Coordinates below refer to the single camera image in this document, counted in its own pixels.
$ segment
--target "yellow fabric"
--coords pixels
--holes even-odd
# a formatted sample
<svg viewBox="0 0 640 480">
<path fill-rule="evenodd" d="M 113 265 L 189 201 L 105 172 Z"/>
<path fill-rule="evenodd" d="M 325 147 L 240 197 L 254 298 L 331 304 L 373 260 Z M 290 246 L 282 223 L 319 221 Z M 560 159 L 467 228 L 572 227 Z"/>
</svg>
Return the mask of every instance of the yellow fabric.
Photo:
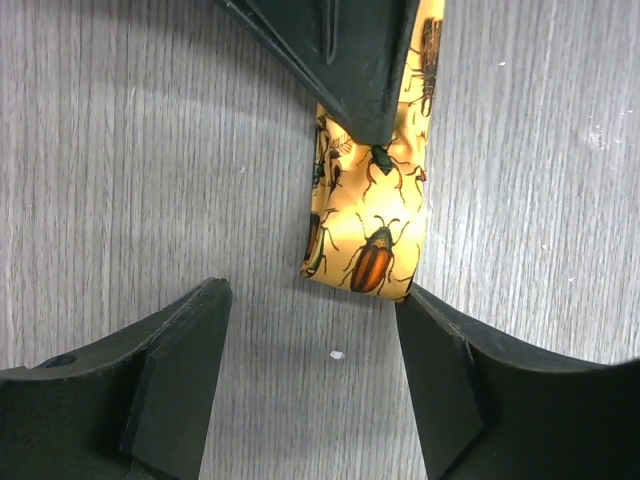
<svg viewBox="0 0 640 480">
<path fill-rule="evenodd" d="M 427 231 L 425 147 L 444 0 L 422 0 L 390 145 L 354 143 L 318 105 L 309 237 L 301 274 L 402 301 Z"/>
</svg>

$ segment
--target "black plastic part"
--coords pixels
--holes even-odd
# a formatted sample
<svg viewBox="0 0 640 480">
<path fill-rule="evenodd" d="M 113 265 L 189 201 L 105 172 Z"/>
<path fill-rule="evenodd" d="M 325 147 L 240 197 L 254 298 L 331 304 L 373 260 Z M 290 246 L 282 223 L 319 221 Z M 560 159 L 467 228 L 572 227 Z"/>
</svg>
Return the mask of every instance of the black plastic part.
<svg viewBox="0 0 640 480">
<path fill-rule="evenodd" d="M 231 302 L 210 279 L 93 344 L 0 371 L 0 479 L 197 479 Z"/>
<path fill-rule="evenodd" d="M 640 361 L 549 352 L 417 285 L 396 314 L 429 480 L 640 478 Z"/>
<path fill-rule="evenodd" d="M 419 0 L 215 0 L 364 145 L 386 145 Z"/>
</svg>

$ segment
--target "gray wood grain table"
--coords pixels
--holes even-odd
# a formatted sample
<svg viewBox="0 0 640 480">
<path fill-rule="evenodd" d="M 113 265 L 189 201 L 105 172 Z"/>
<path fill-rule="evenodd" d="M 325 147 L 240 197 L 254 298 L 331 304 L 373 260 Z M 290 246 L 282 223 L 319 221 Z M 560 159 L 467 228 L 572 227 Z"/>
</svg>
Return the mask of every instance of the gray wood grain table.
<svg viewBox="0 0 640 480">
<path fill-rule="evenodd" d="M 315 104 L 201 3 L 0 0 L 0 368 L 226 277 L 202 478 L 424 479 L 393 305 L 298 277 Z M 640 3 L 445 22 L 418 282 L 545 348 L 640 355 Z"/>
</svg>

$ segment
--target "beetle print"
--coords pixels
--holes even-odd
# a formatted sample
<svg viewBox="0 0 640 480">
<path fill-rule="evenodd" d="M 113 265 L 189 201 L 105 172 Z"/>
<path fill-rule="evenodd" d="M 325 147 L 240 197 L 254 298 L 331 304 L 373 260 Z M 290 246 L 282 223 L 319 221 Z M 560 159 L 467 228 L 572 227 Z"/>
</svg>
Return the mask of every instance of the beetle print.
<svg viewBox="0 0 640 480">
<path fill-rule="evenodd" d="M 411 80 L 414 78 L 422 79 L 422 96 L 411 103 L 421 100 L 421 111 L 422 115 L 425 117 L 429 117 L 431 115 L 433 94 L 436 88 L 436 74 L 438 71 L 438 55 L 440 52 L 441 36 L 442 20 L 427 18 L 422 26 L 420 50 L 417 51 L 414 48 L 409 49 L 411 52 L 420 56 L 420 70 L 412 69 L 414 74 L 411 75 L 409 84 L 404 90 L 405 92 L 408 92 L 411 89 Z"/>
<path fill-rule="evenodd" d="M 323 146 L 322 140 L 325 139 L 326 146 Z M 317 195 L 318 185 L 325 177 L 324 163 L 325 155 L 329 148 L 329 137 L 327 132 L 327 119 L 324 115 L 318 117 L 316 121 L 316 161 L 313 162 L 313 174 L 311 188 L 314 196 Z"/>
<path fill-rule="evenodd" d="M 367 185 L 367 188 L 365 188 L 364 192 L 362 193 L 363 202 L 371 186 L 374 183 L 377 184 L 376 180 L 371 176 L 371 167 L 375 165 L 385 177 L 388 176 L 393 170 L 398 172 L 398 184 L 395 186 L 395 189 L 400 192 L 400 198 L 402 199 L 402 203 L 404 204 L 404 197 L 402 195 L 402 172 L 400 172 L 400 167 L 398 167 L 398 165 L 409 165 L 410 162 L 399 162 L 394 157 L 389 155 L 390 146 L 391 143 L 386 146 L 373 145 L 369 148 L 362 160 L 358 162 L 358 165 L 360 165 L 362 162 L 367 160 L 367 154 L 370 154 L 369 163 L 367 165 L 367 180 L 369 182 L 369 185 Z"/>
<path fill-rule="evenodd" d="M 340 184 L 342 175 L 342 164 L 340 157 L 347 155 L 353 148 L 353 140 L 348 134 L 343 134 L 331 141 L 329 145 L 329 194 L 331 194 Z"/>
<path fill-rule="evenodd" d="M 316 237 L 318 236 L 318 228 L 320 227 L 320 215 L 315 212 L 311 212 L 309 218 L 309 233 L 307 234 L 307 250 L 304 252 L 304 261 L 306 262 L 313 253 L 313 247 Z"/>
<path fill-rule="evenodd" d="M 329 243 L 336 252 L 340 249 L 336 247 L 333 242 L 333 237 L 328 228 L 324 226 L 324 223 L 329 218 L 329 215 L 337 212 L 335 208 L 326 211 L 326 216 L 322 222 L 320 222 L 320 216 L 316 213 L 311 214 L 309 222 L 309 238 L 307 239 L 307 253 L 305 253 L 305 267 L 303 268 L 301 275 L 305 278 L 311 278 L 316 273 L 324 260 L 324 273 L 327 273 L 327 257 L 324 254 L 324 239 L 325 235 L 329 239 Z"/>
<path fill-rule="evenodd" d="M 376 295 L 380 295 L 380 290 L 384 287 L 385 282 L 391 281 L 391 272 L 393 271 L 395 262 L 393 247 L 398 243 L 400 238 L 402 238 L 402 234 L 410 222 L 407 222 L 402 227 L 397 240 L 394 242 L 390 227 L 393 223 L 400 222 L 400 219 L 394 218 L 385 224 L 384 219 L 380 215 L 374 215 L 373 218 L 380 220 L 382 226 L 373 232 L 371 236 L 367 237 L 362 217 L 358 213 L 356 213 L 356 216 L 358 220 L 360 220 L 360 225 L 362 225 L 365 244 L 359 247 L 354 252 L 351 260 L 349 260 L 349 264 L 343 270 L 343 272 L 347 272 L 347 274 L 339 286 L 344 285 L 349 275 L 351 275 L 349 289 L 352 292 L 370 293 L 377 288 Z"/>
<path fill-rule="evenodd" d="M 329 194 L 333 193 L 340 184 L 340 175 L 342 175 L 342 164 L 340 163 L 340 152 L 331 150 L 329 152 Z"/>
</svg>

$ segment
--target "small white debris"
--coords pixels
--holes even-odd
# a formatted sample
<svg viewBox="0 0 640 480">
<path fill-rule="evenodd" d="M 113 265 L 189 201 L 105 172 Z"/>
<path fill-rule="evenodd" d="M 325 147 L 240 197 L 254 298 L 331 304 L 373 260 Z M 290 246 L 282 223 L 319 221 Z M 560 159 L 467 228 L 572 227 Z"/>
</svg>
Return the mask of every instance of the small white debris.
<svg viewBox="0 0 640 480">
<path fill-rule="evenodd" d="M 337 350 L 333 350 L 333 351 L 329 354 L 329 356 L 330 356 L 331 358 L 333 358 L 334 360 L 343 360 L 343 359 L 344 359 L 344 357 L 345 357 L 344 353 L 339 352 L 339 351 L 337 351 Z"/>
</svg>

